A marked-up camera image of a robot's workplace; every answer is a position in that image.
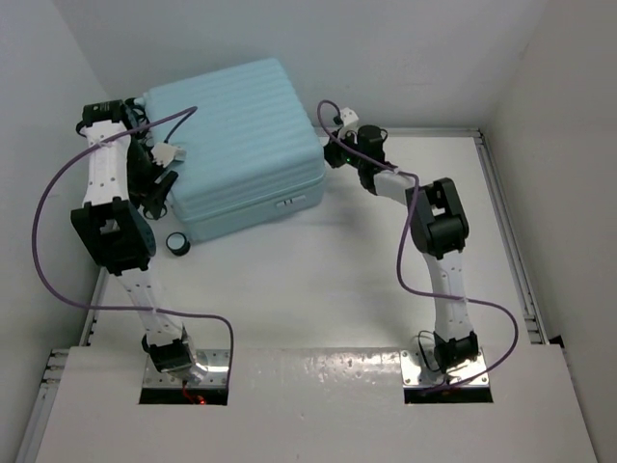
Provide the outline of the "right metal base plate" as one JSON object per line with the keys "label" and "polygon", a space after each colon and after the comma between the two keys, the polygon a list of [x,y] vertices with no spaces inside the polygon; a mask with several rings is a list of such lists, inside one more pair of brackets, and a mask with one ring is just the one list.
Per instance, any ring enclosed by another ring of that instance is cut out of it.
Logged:
{"label": "right metal base plate", "polygon": [[490,387],[489,374],[483,354],[465,360],[441,372],[431,350],[401,350],[399,353],[402,385],[405,390],[422,391],[438,387],[459,386],[464,389]]}

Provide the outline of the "metal base plate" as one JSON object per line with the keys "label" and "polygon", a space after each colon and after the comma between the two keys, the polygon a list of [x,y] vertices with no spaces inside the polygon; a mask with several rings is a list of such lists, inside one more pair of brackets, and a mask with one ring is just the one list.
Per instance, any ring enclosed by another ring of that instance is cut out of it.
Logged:
{"label": "metal base plate", "polygon": [[422,391],[438,387],[459,386],[464,389],[490,387],[489,374],[483,354],[465,360],[441,372],[431,350],[401,350],[399,353],[402,385],[405,390]]}
{"label": "metal base plate", "polygon": [[228,382],[229,350],[198,349],[196,355],[196,364],[181,377],[159,372],[150,357],[147,357],[142,387],[179,390],[186,381],[189,389],[224,389]]}

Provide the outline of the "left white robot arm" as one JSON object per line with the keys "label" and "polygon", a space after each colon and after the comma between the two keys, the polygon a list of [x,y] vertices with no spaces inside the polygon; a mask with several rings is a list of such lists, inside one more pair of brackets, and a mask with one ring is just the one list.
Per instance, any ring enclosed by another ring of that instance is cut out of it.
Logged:
{"label": "left white robot arm", "polygon": [[197,356],[183,322],[163,311],[149,225],[167,213],[165,201],[178,179],[167,167],[181,151],[166,144],[149,147],[139,113],[121,99],[84,107],[76,128],[92,149],[89,178],[70,222],[94,262],[117,278],[137,309],[145,329],[142,347],[155,369],[187,382]]}

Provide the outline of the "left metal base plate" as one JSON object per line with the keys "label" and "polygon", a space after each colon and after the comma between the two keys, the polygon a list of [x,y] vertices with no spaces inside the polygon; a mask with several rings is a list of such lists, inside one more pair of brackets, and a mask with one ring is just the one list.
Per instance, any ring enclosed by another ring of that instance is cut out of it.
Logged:
{"label": "left metal base plate", "polygon": [[198,349],[196,355],[196,364],[181,377],[159,372],[150,357],[147,357],[142,387],[179,390],[186,381],[189,389],[224,389],[228,382],[229,350]]}

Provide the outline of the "light blue hard suitcase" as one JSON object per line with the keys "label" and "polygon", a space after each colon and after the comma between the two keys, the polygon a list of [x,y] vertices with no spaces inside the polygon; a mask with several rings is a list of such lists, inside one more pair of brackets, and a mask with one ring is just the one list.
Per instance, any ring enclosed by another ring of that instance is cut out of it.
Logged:
{"label": "light blue hard suitcase", "polygon": [[322,145],[279,60],[263,59],[178,80],[143,93],[148,118],[188,107],[180,127],[150,131],[186,152],[168,200],[193,243],[314,207],[325,191]]}

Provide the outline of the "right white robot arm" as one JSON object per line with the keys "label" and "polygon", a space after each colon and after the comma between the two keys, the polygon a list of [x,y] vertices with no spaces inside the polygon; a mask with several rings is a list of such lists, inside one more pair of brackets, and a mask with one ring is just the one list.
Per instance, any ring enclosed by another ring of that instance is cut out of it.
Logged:
{"label": "right white robot arm", "polygon": [[388,133],[376,125],[340,128],[329,137],[324,157],[333,168],[355,168],[365,190],[402,204],[411,213],[403,236],[413,240],[429,270],[428,295],[435,301],[434,357],[445,373],[479,354],[462,276],[469,223],[453,180],[445,177],[421,186],[413,175],[386,161],[387,138]]}

